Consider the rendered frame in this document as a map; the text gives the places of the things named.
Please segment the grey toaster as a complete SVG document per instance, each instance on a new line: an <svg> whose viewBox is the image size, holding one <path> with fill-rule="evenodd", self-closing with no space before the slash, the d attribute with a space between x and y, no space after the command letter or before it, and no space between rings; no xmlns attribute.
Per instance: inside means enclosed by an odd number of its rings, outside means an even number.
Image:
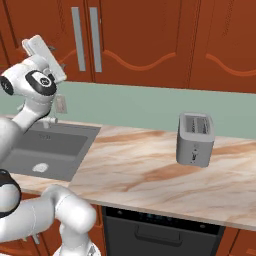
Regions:
<svg viewBox="0 0 256 256"><path fill-rule="evenodd" d="M215 141L212 118L183 112L179 116L176 161L181 165L207 167Z"/></svg>

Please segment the grey sink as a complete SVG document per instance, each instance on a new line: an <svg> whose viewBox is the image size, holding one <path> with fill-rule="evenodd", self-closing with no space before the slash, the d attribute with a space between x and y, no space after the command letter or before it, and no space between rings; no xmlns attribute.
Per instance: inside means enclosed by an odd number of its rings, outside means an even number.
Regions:
<svg viewBox="0 0 256 256"><path fill-rule="evenodd" d="M71 181L90 149L99 127L35 123L0 167L10 173Z"/></svg>

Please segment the grey wall socket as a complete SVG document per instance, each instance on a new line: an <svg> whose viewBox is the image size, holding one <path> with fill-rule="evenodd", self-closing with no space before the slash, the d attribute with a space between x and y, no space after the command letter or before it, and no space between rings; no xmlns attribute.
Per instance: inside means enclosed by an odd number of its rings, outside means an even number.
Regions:
<svg viewBox="0 0 256 256"><path fill-rule="evenodd" d="M55 97L55 109L57 113L67 113L67 105L64 95L57 95Z"/></svg>

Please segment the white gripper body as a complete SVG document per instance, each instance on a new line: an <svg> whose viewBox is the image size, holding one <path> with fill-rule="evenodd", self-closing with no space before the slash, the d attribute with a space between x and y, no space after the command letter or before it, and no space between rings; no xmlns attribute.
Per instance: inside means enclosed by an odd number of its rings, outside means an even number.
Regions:
<svg viewBox="0 0 256 256"><path fill-rule="evenodd" d="M59 65L40 35L35 35L30 39L24 39L22 41L22 47L29 56L38 55L45 59L49 66L49 70L57 83L67 79L62 67Z"/></svg>

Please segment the black dishwasher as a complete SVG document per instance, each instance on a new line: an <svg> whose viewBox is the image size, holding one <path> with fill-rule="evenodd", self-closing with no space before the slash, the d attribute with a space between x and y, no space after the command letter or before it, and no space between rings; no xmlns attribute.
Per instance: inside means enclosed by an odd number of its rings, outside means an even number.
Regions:
<svg viewBox="0 0 256 256"><path fill-rule="evenodd" d="M215 256L224 227L103 207L107 256Z"/></svg>

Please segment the red-brown wall cabinet door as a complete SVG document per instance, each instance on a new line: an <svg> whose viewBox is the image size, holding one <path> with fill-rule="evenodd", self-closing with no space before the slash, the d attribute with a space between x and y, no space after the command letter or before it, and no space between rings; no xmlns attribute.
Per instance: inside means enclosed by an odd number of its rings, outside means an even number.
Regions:
<svg viewBox="0 0 256 256"><path fill-rule="evenodd" d="M9 35L5 36L10 66L27 57L22 40L40 35L63 69L68 81L91 82L93 80L88 37L86 35L85 0L2 0L7 18ZM86 71L78 67L72 7L80 10Z"/></svg>
<svg viewBox="0 0 256 256"><path fill-rule="evenodd" d="M103 84L186 88L201 0L87 0L98 8Z"/></svg>
<svg viewBox="0 0 256 256"><path fill-rule="evenodd" d="M189 88L256 93L256 0L201 0Z"/></svg>
<svg viewBox="0 0 256 256"><path fill-rule="evenodd" d="M9 35L3 1L0 0L0 73L10 66L5 36Z"/></svg>

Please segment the silver tap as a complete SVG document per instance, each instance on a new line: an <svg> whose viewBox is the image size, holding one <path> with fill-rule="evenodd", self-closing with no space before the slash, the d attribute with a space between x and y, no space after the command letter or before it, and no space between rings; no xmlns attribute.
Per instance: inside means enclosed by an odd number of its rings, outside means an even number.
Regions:
<svg viewBox="0 0 256 256"><path fill-rule="evenodd" d="M41 119L43 127L49 129L51 124L56 124L58 119L56 117L44 117Z"/></svg>

